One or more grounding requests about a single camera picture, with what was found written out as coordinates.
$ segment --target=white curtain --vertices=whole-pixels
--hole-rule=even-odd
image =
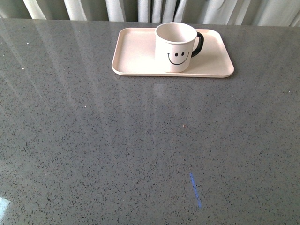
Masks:
[[[0,0],[0,17],[300,26],[300,0]]]

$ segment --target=speckled stone surface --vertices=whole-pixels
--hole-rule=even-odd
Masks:
[[[194,25],[225,79],[115,74],[156,26],[0,20],[0,224],[300,223],[300,29]]]

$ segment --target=beige tray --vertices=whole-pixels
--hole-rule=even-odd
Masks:
[[[181,73],[160,71],[155,64],[155,28],[126,28],[120,31],[112,60],[115,73],[127,76],[230,76],[233,64],[219,33],[196,29],[204,36],[201,52],[191,59],[189,67]]]

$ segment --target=white mug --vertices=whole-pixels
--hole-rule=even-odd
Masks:
[[[196,37],[199,43],[193,51]],[[188,68],[191,58],[203,47],[203,35],[180,22],[167,22],[155,29],[155,61],[162,71],[179,73]]]

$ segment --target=mug handle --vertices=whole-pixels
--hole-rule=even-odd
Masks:
[[[199,42],[198,42],[198,46],[196,47],[196,49],[193,50],[193,52],[192,52],[192,57],[194,57],[197,54],[199,54],[199,52],[201,51],[201,49],[203,47],[203,43],[204,43],[203,35],[201,33],[197,32],[197,37],[199,37]]]

